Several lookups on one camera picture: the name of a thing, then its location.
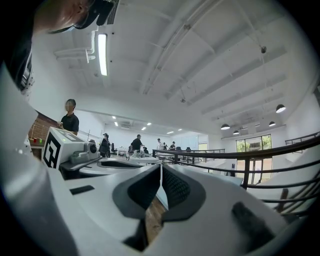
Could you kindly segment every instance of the wooden floor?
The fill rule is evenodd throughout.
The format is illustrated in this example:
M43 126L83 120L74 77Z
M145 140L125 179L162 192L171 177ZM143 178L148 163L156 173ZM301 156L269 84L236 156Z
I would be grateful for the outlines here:
M145 212L145 227L149 244L156 238L162 229L161 216L166 211L163 204L155 197Z

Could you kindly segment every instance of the black knob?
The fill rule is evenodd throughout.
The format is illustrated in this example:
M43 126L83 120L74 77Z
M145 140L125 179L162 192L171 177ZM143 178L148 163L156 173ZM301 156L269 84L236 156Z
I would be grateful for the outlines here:
M92 153L96 153L96 152L97 152L97 147L96 147L95 144L92 144L92 145L90 146L90 151L91 151Z

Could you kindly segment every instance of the brick wall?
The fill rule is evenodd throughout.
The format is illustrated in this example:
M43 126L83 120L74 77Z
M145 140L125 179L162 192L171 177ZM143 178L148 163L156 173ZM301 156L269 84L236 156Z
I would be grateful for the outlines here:
M34 121L29 130L28 137L30 139L37 138L45 140L50 127L58 127L57 121L38 112L38 117Z

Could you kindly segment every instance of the ceiling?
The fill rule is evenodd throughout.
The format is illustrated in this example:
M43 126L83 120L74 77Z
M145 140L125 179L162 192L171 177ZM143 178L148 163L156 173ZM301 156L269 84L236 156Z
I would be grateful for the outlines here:
M167 127L159 124L152 123L150 125L147 125L147 122L143 122L140 120L133 120L133 119L117 117L117 116L115 117L116 119L113 119L111 115L105 115L105 114L95 114L95 116L99 120L101 120L103 123L106 124L105 129L107 132L108 132L108 127L112 129L123 129L126 131L132 131L137 133L148 133L148 134L155 134L155 135L161 135L161 136L171 136L171 135L176 135L183 132L183 130L178 131L177 128Z
M100 33L107 34L107 76L100 73ZM55 53L80 88L162 99L235 129L254 122L261 131L270 121L281 126L317 70L306 64L312 49L297 25L270 0L120 0L114 24L60 37L62 50L91 47L94 40L89 55L96 58L89 62L72 50ZM287 107L280 115L278 104Z

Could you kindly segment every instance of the black cap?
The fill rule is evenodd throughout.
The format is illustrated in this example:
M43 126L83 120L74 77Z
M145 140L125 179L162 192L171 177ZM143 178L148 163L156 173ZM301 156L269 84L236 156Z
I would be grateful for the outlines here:
M91 0L92 3L90 4L88 15L73 25L78 30L83 30L91 25L92 22L95 21L95 19L98 16L98 19L96 20L96 24L98 26L102 26L105 24L109 14L111 13L112 9L114 8L114 3L109 2L106 0ZM56 34L61 33L69 30L71 26L59 29L56 31L51 31L50 34Z

